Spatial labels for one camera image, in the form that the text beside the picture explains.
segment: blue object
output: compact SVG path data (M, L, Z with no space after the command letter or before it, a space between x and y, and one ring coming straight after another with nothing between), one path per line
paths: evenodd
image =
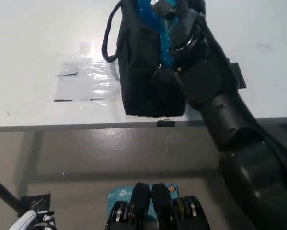
M171 199L178 198L178 188L177 184L165 184L170 191ZM129 202L132 196L132 191L134 187L121 187L116 188L108 194L108 216L110 215L111 209L116 201L126 201ZM149 204L148 220L150 222L157 221L157 216L153 208L152 200Z
M176 5L175 0L166 0L173 6ZM139 18L148 26L156 29L160 33L160 50L159 60L164 67L172 67L174 60L170 54L170 35L169 32L178 23L178 18L172 20L165 20L158 16L150 4L150 0L137 0L137 14Z

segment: scratch mark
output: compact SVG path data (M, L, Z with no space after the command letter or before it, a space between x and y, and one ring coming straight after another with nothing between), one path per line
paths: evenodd
M64 81L64 82L68 83L68 81L64 80L61 76L58 76L58 77L60 78L60 80L62 80L62 81Z
M264 46L267 47L270 51L272 51L272 49L269 46L263 45L263 44L258 44L258 46Z

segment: black tape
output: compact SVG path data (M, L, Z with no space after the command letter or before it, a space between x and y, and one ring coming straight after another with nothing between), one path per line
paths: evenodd
M246 89L247 86L245 84L245 81L244 81L244 78L243 78L243 75L241 73L241 69L240 69L240 66L238 63L231 63L230 64L230 67L231 69L233 70L234 72L234 75L238 78L239 80L239 89Z
M175 121L171 121L170 119L159 120L156 123L157 127L174 127Z
M54 102L71 102L72 100L54 100Z

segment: table leg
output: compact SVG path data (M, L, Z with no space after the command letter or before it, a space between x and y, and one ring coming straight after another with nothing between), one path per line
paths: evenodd
M7 188L0 183L0 198L6 202L19 216L23 215L29 210L21 201L16 198Z

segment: white table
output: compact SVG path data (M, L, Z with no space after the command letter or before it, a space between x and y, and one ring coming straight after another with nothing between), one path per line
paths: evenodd
M207 22L247 89L240 90L260 122L287 122L287 0L206 0ZM94 42L101 56L107 18L117 0L0 0L0 131L155 126L127 116L121 100L53 102L61 56ZM121 13L114 18L115 51ZM202 123L198 112L170 118Z

